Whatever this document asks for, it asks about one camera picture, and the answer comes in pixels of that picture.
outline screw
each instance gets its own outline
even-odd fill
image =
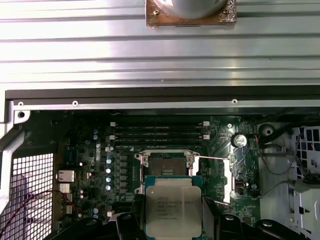
[[[268,221],[262,222],[262,225],[265,226],[265,227],[267,227],[267,228],[271,228],[271,227],[273,226],[272,223],[271,223],[271,222],[268,222]]]
[[[227,215],[227,216],[225,216],[225,219],[227,219],[228,221],[233,221],[233,220],[235,220],[235,217],[232,215]]]
[[[154,11],[153,11],[153,15],[158,16],[159,14],[160,14],[160,11],[159,11],[159,10],[154,10]]]

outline electronic component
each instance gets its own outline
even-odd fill
[[[145,195],[148,237],[191,239],[202,235],[202,191],[192,185],[191,178],[157,178]]]
[[[234,146],[235,148],[243,148],[247,145],[248,140],[245,135],[242,133],[235,133],[231,137],[231,145]]]
[[[71,193],[70,183],[60,183],[59,191],[63,194],[70,194]]]
[[[207,183],[206,193],[214,193],[211,197],[223,203],[219,205],[222,212],[246,214],[252,217],[252,223],[259,219],[259,200],[249,198],[253,192],[259,191],[259,187],[258,190],[252,188],[253,183],[259,182],[256,145],[250,144],[250,148],[237,150],[231,144],[235,130],[244,136],[257,133],[254,121],[243,121],[233,116],[205,115],[109,117],[111,121],[116,119],[114,127],[106,127],[102,119],[100,123],[96,120],[94,126],[99,129],[98,137],[105,144],[100,148],[105,148],[107,152],[96,151],[97,143],[92,139],[93,128],[79,132],[81,126],[78,122],[74,124],[74,161],[69,167],[78,165],[78,168],[75,184],[71,184],[70,188],[72,194],[77,196],[75,203],[83,210],[83,217],[97,215],[101,220],[102,216],[107,217],[107,211],[115,211],[116,214],[129,212],[135,194],[146,192],[145,180],[149,176],[177,178],[200,174]],[[88,120],[88,124],[91,124],[93,118],[89,117]],[[110,140],[109,136],[115,136],[115,139]],[[86,144],[85,140],[89,138],[89,144]],[[87,178],[87,173],[94,174]],[[243,188],[242,198],[237,193],[237,198],[230,201],[235,179],[242,179],[250,185]],[[118,202],[118,208],[114,208],[115,201]],[[102,205],[112,208],[101,210]],[[252,206],[249,211],[246,210],[247,205]]]
[[[120,168],[120,174],[127,174],[126,168]]]
[[[73,183],[75,181],[75,171],[73,170],[59,170],[56,174],[56,179],[60,183]]]
[[[149,157],[148,175],[151,176],[185,176],[187,175],[185,157]]]
[[[80,198],[81,198],[81,199],[84,199],[84,198],[86,198],[87,196],[88,196],[88,194],[83,193],[83,194],[80,195]]]
[[[128,191],[128,190],[127,190],[126,188],[120,188],[119,193],[120,193],[120,194],[126,194],[127,191]]]
[[[113,159],[111,157],[108,157],[105,162],[106,164],[112,164]]]
[[[80,189],[80,194],[86,194],[88,192],[87,188]]]
[[[106,181],[107,183],[111,183],[111,181],[112,181],[112,176],[107,176],[107,177],[105,178],[105,181]]]
[[[127,167],[127,162],[121,161],[120,162],[120,168],[125,168],[125,167]]]
[[[121,176],[119,177],[119,179],[120,179],[120,181],[126,181],[126,180],[127,180],[127,176],[121,175]]]
[[[114,214],[115,214],[115,211],[113,211],[113,210],[106,212],[106,216],[107,216],[108,218],[111,218]]]
[[[127,182],[121,181],[120,182],[120,188],[125,188],[125,187],[127,187]]]
[[[86,173],[86,178],[87,179],[91,179],[96,175],[96,173],[94,171],[89,171]]]
[[[70,202],[73,201],[73,195],[72,195],[72,193],[66,193],[66,194],[65,194],[65,197],[66,197],[66,199],[68,199]]]
[[[65,214],[68,214],[68,215],[72,214],[72,206],[71,205],[67,205],[65,207]]]

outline ribbed metal surface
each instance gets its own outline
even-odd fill
[[[53,189],[53,156],[51,153],[13,160],[10,201],[0,217],[1,229],[14,217],[1,240],[42,240],[51,232],[53,195],[40,193]]]
[[[148,28],[144,0],[1,0],[0,83],[5,89],[320,84],[318,0],[239,0],[237,12],[233,28]]]

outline silver metal surface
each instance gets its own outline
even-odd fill
[[[270,123],[274,129],[278,129],[284,125],[284,123]],[[283,134],[275,141],[273,144],[277,144],[285,147],[288,150],[294,151],[296,145],[292,144],[291,136],[287,133]],[[265,153],[281,153],[276,148],[268,148],[264,150]],[[271,171],[275,173],[282,173],[289,167],[288,158],[286,155],[270,155],[265,158],[266,163],[268,164]],[[259,157],[259,187],[260,193],[267,193],[270,189],[276,186],[282,181],[293,180],[295,176],[295,163],[293,163],[292,168],[288,173],[283,175],[273,175],[266,169],[265,165]],[[260,200],[260,212],[261,219],[271,219],[285,225],[290,228],[292,222],[290,218],[292,217],[290,200],[289,186],[287,184],[281,184],[273,192],[268,194],[266,197],[263,197]]]
[[[59,191],[62,192],[63,194],[70,194],[71,193],[70,183],[60,183]]]
[[[28,121],[31,111],[14,111],[14,124],[22,124]]]
[[[106,109],[227,109],[229,113],[237,112],[239,108],[286,108],[286,107],[319,107],[320,100],[248,100],[234,104],[230,101],[199,101],[199,102],[140,102],[140,103],[97,103],[51,104],[14,106],[14,110],[106,110]]]
[[[76,173],[73,170],[59,170],[56,174],[56,179],[61,183],[73,183],[76,178]]]
[[[0,107],[0,114],[4,114],[5,109]],[[8,113],[7,113],[7,121],[6,123],[0,123],[0,139],[3,138],[13,127],[14,127],[14,102],[8,102]]]
[[[228,0],[154,0],[154,3],[166,14],[180,19],[201,19],[208,17]]]
[[[308,185],[298,179],[294,188],[297,205],[295,216],[302,229],[312,233],[319,232],[319,210],[320,210],[320,185]]]
[[[0,152],[1,157],[1,181],[0,181],[0,213],[3,212],[10,199],[10,183],[13,153],[20,147],[25,140],[25,132],[21,132],[17,138]]]
[[[144,0],[0,2],[0,89],[319,85],[319,15],[238,0],[234,28],[149,28]]]

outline capacitor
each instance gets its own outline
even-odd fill
[[[82,188],[82,189],[80,189],[80,194],[86,194],[86,193],[88,193],[88,189],[87,188]]]
[[[113,162],[113,159],[111,157],[108,157],[105,162],[106,164],[111,164]]]
[[[234,146],[235,148],[243,148],[247,145],[247,143],[248,143],[248,139],[242,133],[235,133],[231,137],[231,145]]]
[[[108,167],[108,168],[105,169],[105,172],[106,172],[107,174],[110,174],[110,173],[112,172],[112,169],[111,169],[110,167]]]
[[[80,198],[81,198],[81,199],[84,199],[84,198],[87,197],[87,196],[88,196],[88,194],[83,193],[83,194],[80,195]]]
[[[107,176],[107,177],[105,178],[105,181],[106,181],[107,183],[111,183],[111,181],[112,181],[112,176]]]
[[[96,175],[94,171],[89,171],[86,173],[87,179],[93,178]]]

